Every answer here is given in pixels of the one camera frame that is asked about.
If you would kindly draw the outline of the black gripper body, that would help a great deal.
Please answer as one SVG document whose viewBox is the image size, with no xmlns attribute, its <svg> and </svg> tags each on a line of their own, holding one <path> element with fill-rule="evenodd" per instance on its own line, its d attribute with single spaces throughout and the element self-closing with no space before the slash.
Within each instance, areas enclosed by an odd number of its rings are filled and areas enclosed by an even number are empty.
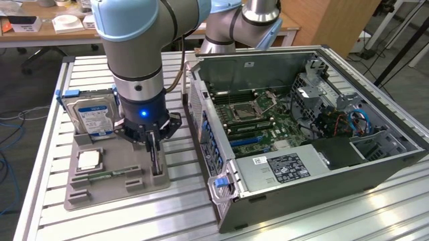
<svg viewBox="0 0 429 241">
<path fill-rule="evenodd" d="M 119 100 L 124 114 L 123 124 L 120 125 L 146 132 L 147 141 L 151 142 L 152 138 L 148 134 L 154 134 L 154 124 L 168 113 L 166 108 L 166 90 L 162 90 L 154 98 L 146 101 L 133 101 L 123 96 L 119 96 Z"/>
</svg>

